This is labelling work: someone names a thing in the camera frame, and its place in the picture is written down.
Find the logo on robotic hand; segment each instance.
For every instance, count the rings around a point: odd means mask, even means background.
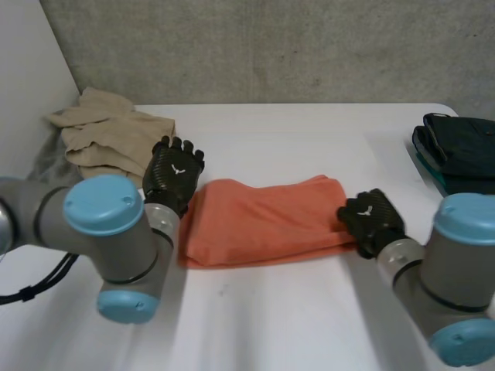
[[[183,170],[178,170],[173,164],[172,164],[172,170],[177,174],[182,174],[183,172],[186,172],[185,169]]]
[[[357,213],[357,215],[363,215],[363,216],[371,216],[371,211],[373,210],[373,206],[368,206],[368,210],[366,210],[363,213]]]

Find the black cable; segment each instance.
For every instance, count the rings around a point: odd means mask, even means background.
[[[17,294],[0,296],[0,305],[11,304],[16,301],[28,301],[37,296],[37,294],[49,290],[67,276],[78,257],[79,255],[77,254],[66,254],[55,269],[34,286],[27,286]]]

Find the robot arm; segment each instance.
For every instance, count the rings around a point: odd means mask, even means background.
[[[204,167],[203,153],[193,155],[190,142],[184,149],[178,138],[168,144],[164,137],[154,148],[144,202],[134,184],[118,175],[71,189],[0,181],[0,253],[34,244],[85,255],[104,280],[98,311],[121,323],[149,321],[177,243],[179,216]]]
[[[371,207],[366,214],[362,210]],[[376,258],[386,284],[449,366],[495,356],[495,321],[486,310],[495,292],[495,198],[445,198],[423,247],[405,235],[395,208],[379,190],[349,199],[339,218],[361,256]]]

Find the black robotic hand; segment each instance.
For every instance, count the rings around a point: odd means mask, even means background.
[[[377,257],[389,243],[407,238],[404,221],[379,189],[348,199],[337,217],[356,238],[358,253],[366,259]]]
[[[163,137],[152,149],[153,157],[142,180],[146,203],[161,203],[179,217],[187,212],[198,178],[204,169],[204,153],[193,153],[193,143]]]

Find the gray robot arm segment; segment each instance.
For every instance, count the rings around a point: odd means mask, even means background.
[[[72,189],[4,180],[0,195],[6,216],[0,228],[12,236],[8,250],[35,244],[86,255],[104,279],[97,303],[103,316],[151,319],[176,242],[179,217],[172,210],[145,207],[134,185],[115,175]]]
[[[495,292],[495,200],[446,198],[426,247],[389,243],[378,269],[449,366],[474,366],[495,356],[495,321],[486,313]]]

